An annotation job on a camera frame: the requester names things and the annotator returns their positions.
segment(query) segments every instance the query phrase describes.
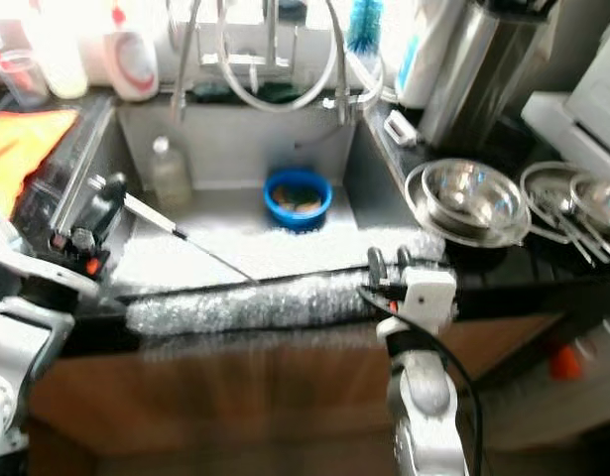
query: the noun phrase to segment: plastic bottle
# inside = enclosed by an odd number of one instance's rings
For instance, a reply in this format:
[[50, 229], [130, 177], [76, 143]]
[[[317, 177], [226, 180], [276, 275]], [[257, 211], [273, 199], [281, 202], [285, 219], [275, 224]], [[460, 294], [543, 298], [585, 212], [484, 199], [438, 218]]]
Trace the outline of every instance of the plastic bottle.
[[63, 18], [47, 13], [31, 14], [25, 33], [49, 89], [62, 99], [81, 97], [88, 89], [74, 32]]
[[464, 0], [415, 0], [415, 20], [395, 89], [403, 106], [424, 109], [463, 11]]
[[117, 94], [126, 101], [144, 101], [157, 94], [159, 72], [155, 44], [126, 26], [124, 12], [113, 8], [114, 30], [104, 35], [104, 65]]
[[183, 154], [171, 147], [166, 136], [155, 139], [153, 151], [151, 179], [159, 204], [174, 208], [190, 202], [192, 187]]

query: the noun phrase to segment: dish towel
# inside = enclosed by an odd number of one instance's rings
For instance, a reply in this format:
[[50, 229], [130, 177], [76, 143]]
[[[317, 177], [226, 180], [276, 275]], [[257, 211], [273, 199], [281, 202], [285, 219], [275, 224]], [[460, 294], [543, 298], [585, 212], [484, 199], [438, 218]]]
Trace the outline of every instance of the dish towel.
[[73, 110], [0, 112], [0, 214], [10, 217], [25, 177], [38, 168], [77, 118]]

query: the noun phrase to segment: kitchen sink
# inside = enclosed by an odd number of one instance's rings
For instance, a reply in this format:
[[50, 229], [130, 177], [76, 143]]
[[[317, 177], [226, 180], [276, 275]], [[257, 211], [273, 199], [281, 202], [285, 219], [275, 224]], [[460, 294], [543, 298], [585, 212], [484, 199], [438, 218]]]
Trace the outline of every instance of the kitchen sink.
[[[122, 172], [132, 194], [159, 209], [148, 163], [159, 135], [189, 158], [191, 204], [164, 212], [193, 240], [257, 279], [362, 266], [370, 244], [426, 240], [417, 230], [368, 125], [338, 129], [333, 111], [307, 108], [272, 115], [247, 107], [195, 104], [173, 128], [168, 101], [112, 108], [98, 144], [56, 222], [67, 228], [93, 194], [87, 179]], [[266, 210], [262, 187], [273, 171], [303, 167], [325, 176], [334, 199], [318, 230], [281, 228]], [[108, 241], [109, 280], [123, 295], [244, 281], [194, 247], [123, 212]]]

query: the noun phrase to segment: countertop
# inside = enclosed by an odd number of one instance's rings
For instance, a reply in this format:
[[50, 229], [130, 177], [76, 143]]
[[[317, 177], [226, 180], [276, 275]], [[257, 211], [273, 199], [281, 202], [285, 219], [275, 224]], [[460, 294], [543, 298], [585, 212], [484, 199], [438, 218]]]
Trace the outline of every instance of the countertop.
[[[13, 221], [35, 246], [45, 246], [49, 218], [58, 206], [81, 148], [86, 146], [109, 100], [112, 100], [112, 94], [101, 90], [76, 101], [55, 101], [45, 106], [47, 110], [74, 107], [80, 116], [39, 169], [26, 180], [25, 191], [19, 199]], [[383, 121], [390, 109], [387, 104], [378, 105], [368, 114], [366, 124], [398, 186], [402, 187], [414, 167], [440, 155], [423, 145], [414, 149], [397, 147], [383, 130]], [[0, 110], [16, 111], [10, 96], [0, 97]], [[418, 112], [405, 113], [417, 123]], [[491, 136], [487, 148], [475, 159], [517, 178], [531, 162], [558, 160], [558, 156], [521, 124], [503, 123]], [[529, 236], [524, 246], [503, 250], [472, 250], [448, 243], [446, 254], [457, 275], [458, 305], [464, 315], [504, 317], [506, 309], [513, 316], [559, 311], [568, 314], [568, 318], [552, 327], [547, 337], [532, 344], [535, 348], [519, 353], [525, 354], [525, 359], [523, 355], [520, 360], [511, 359], [508, 367], [501, 366], [486, 376], [488, 383], [500, 380], [510, 366], [514, 370], [534, 358], [540, 359], [549, 340], [556, 344], [566, 341], [610, 313], [610, 267], [589, 269], [570, 246]], [[0, 271], [0, 292], [15, 289], [15, 284], [5, 286], [3, 283]], [[105, 311], [98, 317], [88, 317], [85, 326], [76, 327], [66, 354], [104, 353], [138, 347], [139, 339], [126, 332], [119, 313]]]

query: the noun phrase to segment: glass cup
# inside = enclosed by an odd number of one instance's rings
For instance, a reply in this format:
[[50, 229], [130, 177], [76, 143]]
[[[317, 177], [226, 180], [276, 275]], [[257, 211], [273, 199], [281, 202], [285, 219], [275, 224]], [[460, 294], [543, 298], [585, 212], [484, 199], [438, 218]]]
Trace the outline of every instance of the glass cup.
[[12, 50], [0, 55], [0, 77], [23, 108], [49, 99], [43, 73], [29, 50]]

